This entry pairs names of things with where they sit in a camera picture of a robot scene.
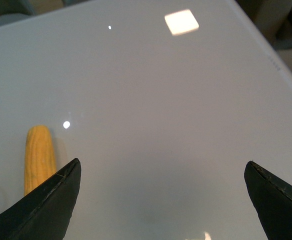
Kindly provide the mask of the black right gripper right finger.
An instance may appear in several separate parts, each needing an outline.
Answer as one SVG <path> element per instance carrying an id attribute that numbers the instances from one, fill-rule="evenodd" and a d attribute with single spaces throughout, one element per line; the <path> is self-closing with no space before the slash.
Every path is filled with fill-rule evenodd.
<path id="1" fill-rule="evenodd" d="M 250 200 L 269 240 L 292 240 L 292 185 L 253 161 L 244 180 Z"/>

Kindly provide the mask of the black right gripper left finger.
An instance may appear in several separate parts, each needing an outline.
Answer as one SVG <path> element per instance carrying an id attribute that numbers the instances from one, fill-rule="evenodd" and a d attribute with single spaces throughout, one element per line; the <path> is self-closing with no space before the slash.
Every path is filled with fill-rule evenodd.
<path id="1" fill-rule="evenodd" d="M 0 240 L 62 240 L 67 232 L 81 183 L 75 158 L 0 214 Z"/>

